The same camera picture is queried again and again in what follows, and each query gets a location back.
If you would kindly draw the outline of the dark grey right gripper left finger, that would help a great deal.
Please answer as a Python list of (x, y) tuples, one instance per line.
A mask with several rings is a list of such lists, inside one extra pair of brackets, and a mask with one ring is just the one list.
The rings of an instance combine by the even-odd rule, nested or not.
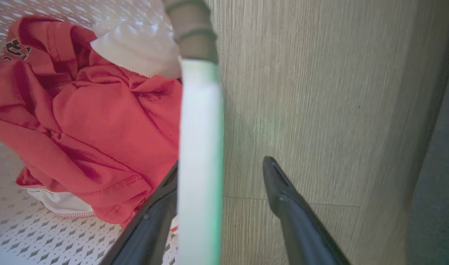
[(102, 259), (102, 265), (160, 265), (177, 209), (178, 163)]

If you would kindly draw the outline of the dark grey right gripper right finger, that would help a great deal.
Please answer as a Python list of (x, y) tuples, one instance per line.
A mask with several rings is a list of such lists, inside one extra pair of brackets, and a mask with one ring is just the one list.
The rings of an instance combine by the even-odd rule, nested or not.
[(280, 222), (290, 265), (349, 265), (323, 223), (271, 156), (263, 159), (270, 209)]

